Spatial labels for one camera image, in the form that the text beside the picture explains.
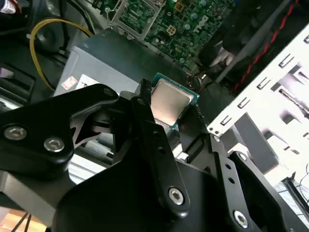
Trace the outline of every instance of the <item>black metal bracket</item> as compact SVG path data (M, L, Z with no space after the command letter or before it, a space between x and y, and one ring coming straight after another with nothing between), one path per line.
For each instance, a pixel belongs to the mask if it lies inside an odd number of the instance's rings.
M225 202L225 217L235 231L260 231L251 220L235 164L227 158L227 153L220 140L216 140L212 135L210 140L213 159L209 162L209 168L211 174L217 179L222 199Z
M121 119L127 111L120 101L109 87L93 85L1 114L0 169L36 178L55 178L63 174L74 148L99 135L91 127L93 113L104 108L109 118L117 115L114 118ZM11 126L24 128L26 137L7 138L5 130ZM64 143L60 152L44 148L44 141L51 137Z
M151 108L143 98L131 99L135 116L134 132L140 141L140 150L150 164L155 189L163 208L177 218L184 218L189 213L190 199L184 186L175 158L169 147L168 139L162 126L155 123ZM171 188L179 190L183 202L176 204L169 196Z
M254 212L251 217L259 228L265 227L268 232L308 230L249 158L240 152L229 158L236 166L249 212Z

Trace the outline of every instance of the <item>screw hole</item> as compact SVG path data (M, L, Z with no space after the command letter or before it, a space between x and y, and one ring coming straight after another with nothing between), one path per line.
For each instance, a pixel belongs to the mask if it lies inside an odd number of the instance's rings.
M231 178L231 177L229 177L228 180L229 180L232 184L235 183L235 181L234 181L233 178Z
M159 132L157 132L157 131L154 131L154 135L155 135L155 137L157 137L157 138L161 137L161 135L160 135Z
M114 95L114 93L113 93L109 88L105 88L105 89L104 89L104 93L105 93L106 95L108 95L108 96Z
M166 154L166 151L164 150L164 148L162 148L162 147L159 147L159 152L161 152L162 154Z
M137 101L141 105L146 105L145 101L143 99L141 99L141 98L138 98Z

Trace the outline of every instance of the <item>silver bolt head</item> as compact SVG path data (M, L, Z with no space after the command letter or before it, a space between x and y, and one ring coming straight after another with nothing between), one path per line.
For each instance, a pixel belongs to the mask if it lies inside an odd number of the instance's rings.
M44 147L51 152L60 152L64 149L64 143L59 138L51 137L44 141Z
M236 222L242 227L242 228L248 228L248 221L246 217L240 212L235 210L234 211L234 218Z
M4 136L10 140L22 140L27 136L27 131L19 126L11 126L4 130Z
M169 198L176 204L183 204L183 194L176 188L169 189Z

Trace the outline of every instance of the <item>metal cpu lid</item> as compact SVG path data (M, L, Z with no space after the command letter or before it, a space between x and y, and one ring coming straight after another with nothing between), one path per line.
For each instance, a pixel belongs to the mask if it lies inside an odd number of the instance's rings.
M173 126L194 96L172 83L160 79L151 96L151 110L155 119Z

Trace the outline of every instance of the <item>red and black cable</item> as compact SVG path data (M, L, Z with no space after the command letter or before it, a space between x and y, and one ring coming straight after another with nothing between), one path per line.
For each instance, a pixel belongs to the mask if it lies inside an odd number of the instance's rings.
M288 11L288 13L283 17L283 20L282 20L282 22L281 22L281 25L280 25L279 29L277 29L277 30L274 31L274 33L273 33L273 35L272 35L272 37L271 37L270 42L268 42L268 43L265 45L265 47L264 47L264 49L263 49L263 52L262 52L261 54L258 54L258 55L254 58L253 62L248 66L246 73L244 73L244 75L242 76L241 81L240 81L239 83L237 83L237 84L234 86L233 90L231 90L230 93L234 93L235 91L237 91L237 89L239 88L239 86L241 86L241 85L245 82L245 79L246 79L246 77L250 74L253 65L255 65L255 64L259 61L259 59L268 51L268 49L269 49L269 47L271 46L271 44L275 42L275 40L276 40L276 38L277 38L277 36L278 36L279 31L282 30L282 29L285 27L285 23L286 23L286 20L288 19L288 16L290 16L290 15L292 14L293 9L294 9L294 6L295 6L295 4L297 4L298 2L299 2L299 0L295 0L295 2L293 2L293 3L290 5L289 11Z

